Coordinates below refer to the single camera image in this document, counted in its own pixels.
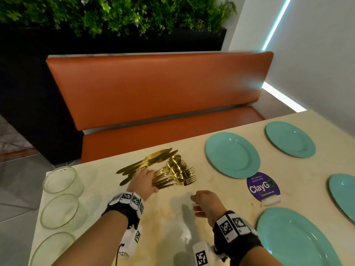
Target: green plant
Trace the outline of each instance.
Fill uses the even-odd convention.
[[[66,28],[76,35],[129,34],[174,28],[218,31],[236,13],[225,0],[0,0],[0,23],[7,26]]]

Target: clear glass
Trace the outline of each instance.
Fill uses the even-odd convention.
[[[55,169],[46,176],[43,189],[50,194],[66,193],[80,197],[84,191],[84,184],[73,167],[64,166]]]
[[[44,207],[40,222],[46,229],[66,228],[74,231],[82,226],[86,217],[86,209],[77,196],[62,194]]]
[[[50,266],[75,241],[68,232],[57,232],[44,240],[33,253],[30,266]]]

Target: floor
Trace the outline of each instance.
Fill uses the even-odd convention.
[[[266,119],[294,113],[264,90],[253,106]],[[51,170],[53,166],[41,154],[0,163],[1,266],[28,265],[42,181]]]

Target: marble tabletop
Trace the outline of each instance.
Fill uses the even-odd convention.
[[[295,158],[273,147],[265,138],[264,127],[275,120],[289,122],[304,130],[313,139],[316,154],[306,159]],[[326,235],[343,265],[355,265],[355,225],[337,209],[327,191],[327,179],[331,174],[355,175],[355,139],[313,111],[225,131],[246,138],[259,152],[259,172],[272,177],[281,190],[281,202],[276,206],[288,207],[304,215]],[[178,149],[186,163],[196,168],[197,181],[187,187],[162,189],[149,198],[140,223],[143,233],[137,251],[131,258],[119,256],[118,265],[194,265],[192,246],[199,241],[213,243],[212,229],[207,220],[196,218],[192,211],[190,195],[197,190],[208,189],[217,193],[227,209],[234,210],[255,225],[266,207],[251,195],[246,179],[226,177],[208,163],[204,147],[212,134],[75,165],[85,185],[80,201],[87,208],[88,217],[81,228],[71,233],[78,238],[100,217],[108,201],[126,189],[127,186],[119,186],[125,177],[116,174],[118,169],[170,147]],[[155,164],[151,168],[162,166]],[[65,231],[47,230],[40,224],[40,213],[51,198],[53,195],[43,192],[30,258],[45,238]]]

